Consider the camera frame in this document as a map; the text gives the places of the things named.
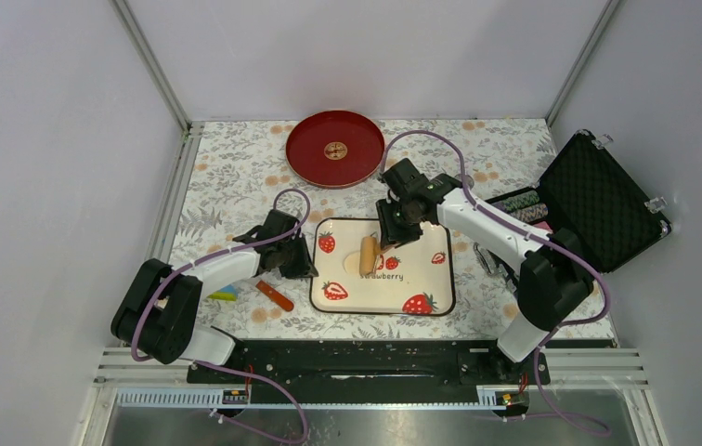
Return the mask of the strawberry pattern rectangular tray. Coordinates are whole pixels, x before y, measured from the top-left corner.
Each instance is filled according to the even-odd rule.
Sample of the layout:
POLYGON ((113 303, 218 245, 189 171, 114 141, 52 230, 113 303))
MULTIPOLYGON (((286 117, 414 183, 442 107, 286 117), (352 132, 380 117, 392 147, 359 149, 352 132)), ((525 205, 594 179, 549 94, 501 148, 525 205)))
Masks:
POLYGON ((360 251, 365 236, 378 236, 379 222, 328 218, 318 225, 310 285, 314 308, 327 313, 444 316, 455 306, 449 231, 422 224, 422 237, 382 253, 369 276, 345 272, 345 258, 360 251))

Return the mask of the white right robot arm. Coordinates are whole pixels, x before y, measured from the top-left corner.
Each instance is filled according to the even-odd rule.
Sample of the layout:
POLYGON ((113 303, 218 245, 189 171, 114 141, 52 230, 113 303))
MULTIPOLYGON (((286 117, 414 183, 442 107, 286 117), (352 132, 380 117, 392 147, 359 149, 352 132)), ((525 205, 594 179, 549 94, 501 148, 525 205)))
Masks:
POLYGON ((385 170, 380 180, 388 188, 387 197, 376 203, 381 247, 418 241, 422 224, 429 222, 472 239, 512 271, 519 313, 489 359, 493 376, 512 383, 526 371, 526 357, 592 293, 579 238, 569 230, 550 233, 477 203, 457 178, 428 178, 408 159, 385 170))

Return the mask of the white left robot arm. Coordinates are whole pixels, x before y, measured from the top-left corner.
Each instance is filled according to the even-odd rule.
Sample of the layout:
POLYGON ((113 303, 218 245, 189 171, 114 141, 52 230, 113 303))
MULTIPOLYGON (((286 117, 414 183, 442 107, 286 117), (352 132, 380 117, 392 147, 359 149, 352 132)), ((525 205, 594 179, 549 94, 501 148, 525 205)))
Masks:
POLYGON ((242 376, 245 358, 237 340, 197 322, 201 301, 240 281, 276 270, 285 279, 317 276, 297 217, 272 209, 263 224, 234 238, 233 245, 175 269, 159 259, 139 268, 118 307, 110 331, 140 361, 210 363, 225 382, 242 376))

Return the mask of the wooden dough roller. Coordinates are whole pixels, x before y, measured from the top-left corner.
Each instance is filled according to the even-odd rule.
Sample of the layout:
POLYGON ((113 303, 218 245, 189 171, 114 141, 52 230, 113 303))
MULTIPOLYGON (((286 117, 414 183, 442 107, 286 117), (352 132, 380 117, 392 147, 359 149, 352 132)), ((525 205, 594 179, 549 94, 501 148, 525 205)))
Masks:
POLYGON ((381 254, 382 247, 375 236, 369 235, 363 237, 359 251, 359 274, 361 276, 371 275, 377 268, 377 263, 381 254))

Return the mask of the small dough ball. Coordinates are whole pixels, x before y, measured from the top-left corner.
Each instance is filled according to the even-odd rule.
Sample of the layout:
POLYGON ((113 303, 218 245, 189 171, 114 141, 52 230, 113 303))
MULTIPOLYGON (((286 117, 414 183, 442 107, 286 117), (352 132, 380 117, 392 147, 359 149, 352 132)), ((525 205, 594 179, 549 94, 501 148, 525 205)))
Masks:
POLYGON ((344 260, 344 270, 350 275, 360 274, 360 259, 361 255, 359 251, 349 254, 344 260))

